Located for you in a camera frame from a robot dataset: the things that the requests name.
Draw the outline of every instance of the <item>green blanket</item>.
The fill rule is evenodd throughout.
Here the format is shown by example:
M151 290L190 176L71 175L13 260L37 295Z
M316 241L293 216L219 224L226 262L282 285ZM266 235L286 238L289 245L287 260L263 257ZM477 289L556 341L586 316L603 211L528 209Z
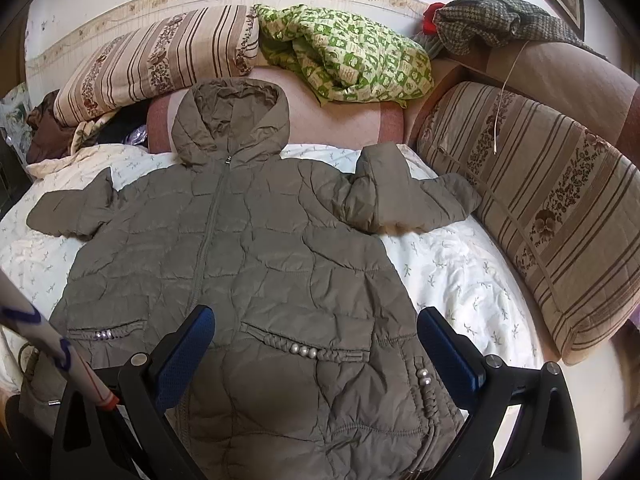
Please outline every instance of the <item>green blanket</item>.
M257 5L270 64L297 73L325 101L415 99L433 88L424 49L384 25L341 10Z

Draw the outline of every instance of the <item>jacket sleeve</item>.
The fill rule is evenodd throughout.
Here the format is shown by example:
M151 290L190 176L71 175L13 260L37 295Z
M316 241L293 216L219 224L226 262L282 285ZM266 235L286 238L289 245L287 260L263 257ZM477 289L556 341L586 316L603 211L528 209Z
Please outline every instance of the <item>jacket sleeve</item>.
M46 235L91 238L113 217L116 192L105 168L84 189L45 193L27 216L27 225Z
M318 200L336 218L367 233L395 227L428 232L466 219L481 198L455 173L417 180L392 142L367 146L355 174L317 168L312 187Z

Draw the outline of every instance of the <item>blue gripper pad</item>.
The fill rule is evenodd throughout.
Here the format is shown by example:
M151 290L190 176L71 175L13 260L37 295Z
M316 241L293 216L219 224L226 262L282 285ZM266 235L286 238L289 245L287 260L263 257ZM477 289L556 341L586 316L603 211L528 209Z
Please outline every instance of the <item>blue gripper pad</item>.
M174 351L167 358L156 380L156 409L160 413L178 404L200 364L216 330L216 319L209 307L204 307L188 327Z
M420 311L417 331L453 402L472 413L484 384L482 354L466 336L455 333L435 307Z

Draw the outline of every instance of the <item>zipper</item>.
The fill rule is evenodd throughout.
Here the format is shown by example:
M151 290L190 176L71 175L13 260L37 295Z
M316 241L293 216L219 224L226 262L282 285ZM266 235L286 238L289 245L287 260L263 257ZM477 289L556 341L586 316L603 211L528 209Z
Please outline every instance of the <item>zipper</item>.
M216 189L216 193L214 199L211 201L209 206L209 212L207 213L207 225L205 227L205 235L202 244L198 248L198 257L196 259L196 268L193 275L193 283L191 285L191 292L189 294L189 301L187 303L188 310L185 314L185 317L188 316L191 311L196 307L196 303L198 302L198 295L200 293L200 289L202 288L202 280L204 278L204 260L207 254L207 248L209 247L209 243L211 242L211 235L213 231L213 221L216 219L216 213L218 212L218 206L220 205L220 195L222 195L223 189L226 186L226 180L229 175L229 169L231 167L231 156L228 156L225 160L225 167L223 170L223 174L220 177L220 183L218 184L218 188ZM177 406L177 425L176 428L180 432L180 440L182 444L185 446L187 451L190 449L189 446L189 417L188 417L188 403L189 403L189 395L190 395L190 387L182 394L182 399Z

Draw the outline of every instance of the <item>quilted coat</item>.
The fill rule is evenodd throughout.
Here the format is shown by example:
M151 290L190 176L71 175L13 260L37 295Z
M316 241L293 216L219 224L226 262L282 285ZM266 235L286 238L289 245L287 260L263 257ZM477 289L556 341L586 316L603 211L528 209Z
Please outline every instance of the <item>quilted coat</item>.
M462 420L369 234L463 220L476 192L455 174L412 179L394 144L364 148L355 174L281 159L287 101L257 80L194 86L172 136L182 164L117 192L107 169L31 211L34 229L90 238L53 325L93 367L115 366L210 305L214 341L174 413L209 478L398 479L432 468ZM39 359L21 408L52 431L42 401L62 389Z

